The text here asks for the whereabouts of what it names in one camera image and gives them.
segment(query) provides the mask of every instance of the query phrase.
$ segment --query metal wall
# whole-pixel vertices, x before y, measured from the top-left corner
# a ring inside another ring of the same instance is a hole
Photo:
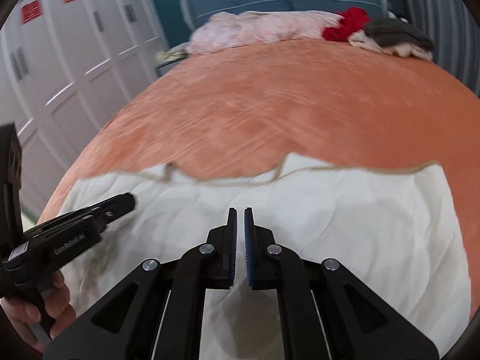
[[[462,0],[406,0],[409,20],[435,42],[433,60],[480,96],[480,28]]]

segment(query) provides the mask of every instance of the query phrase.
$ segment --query red cloth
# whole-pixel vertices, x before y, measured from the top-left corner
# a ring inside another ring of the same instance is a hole
[[[348,42],[352,33],[363,30],[363,26],[370,21],[368,14],[362,8],[353,7],[346,12],[339,13],[343,16],[338,22],[339,27],[327,27],[323,30],[322,37],[328,41]]]

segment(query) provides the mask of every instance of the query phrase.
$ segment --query finger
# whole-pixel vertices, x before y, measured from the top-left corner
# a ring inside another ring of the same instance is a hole
[[[42,352],[41,351],[42,345],[40,344],[40,342],[37,340],[37,338],[35,337],[35,335],[32,333],[32,331],[27,325],[25,325],[23,322],[19,322],[15,320],[10,320],[10,322],[23,341],[25,341],[28,345],[30,345],[35,350]]]
[[[33,304],[16,296],[2,298],[1,305],[10,321],[39,323],[42,319],[40,311]]]
[[[50,296],[45,300],[45,310],[52,318],[57,319],[62,315],[70,303],[70,290],[67,286],[54,288]]]
[[[74,323],[76,319],[77,314],[72,305],[69,304],[63,311],[62,315],[57,318],[56,323],[52,326],[52,330],[50,330],[50,337],[55,339],[61,332]]]
[[[56,271],[52,277],[52,283],[56,288],[62,288],[65,284],[65,278],[61,271]]]

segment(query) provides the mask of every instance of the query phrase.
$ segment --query white cloth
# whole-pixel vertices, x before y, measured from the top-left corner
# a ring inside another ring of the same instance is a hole
[[[321,39],[326,27],[337,27],[342,17],[321,11],[220,12],[196,30],[187,46],[189,54],[208,54],[248,44],[287,39]]]
[[[201,359],[283,357],[274,291],[246,284],[243,209],[303,259],[333,257],[413,323],[440,355],[469,323],[467,257],[446,177],[439,165],[387,174],[332,168],[290,154],[280,169],[250,179],[198,182],[166,166],[80,180],[61,212],[132,192],[134,212],[63,269],[82,313],[149,258],[179,259],[238,210],[237,269],[231,291],[205,298]]]
[[[375,40],[366,36],[364,31],[358,31],[350,35],[349,43],[355,47],[390,56],[400,56],[402,58],[415,56],[428,62],[431,62],[433,58],[430,51],[426,51],[413,43],[399,43],[391,47],[380,47]]]

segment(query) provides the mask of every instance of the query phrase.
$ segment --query black device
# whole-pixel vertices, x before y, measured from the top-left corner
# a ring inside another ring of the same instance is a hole
[[[0,298],[17,295],[40,310],[40,324],[31,325],[44,345],[55,323],[45,311],[53,274],[99,243],[107,224],[135,208],[126,193],[52,219],[23,232],[19,190],[22,149],[13,124],[0,127]]]
[[[438,360],[435,344],[336,259],[301,259],[245,210],[249,285],[277,290],[285,359]]]
[[[46,348],[44,360],[198,359],[207,288],[235,277],[237,211],[182,258],[140,264]]]
[[[180,260],[146,260],[65,330],[45,360],[199,358],[205,289],[228,290],[237,213]],[[286,360],[438,360],[426,336],[336,259],[301,259],[245,211],[253,290],[277,290]]]

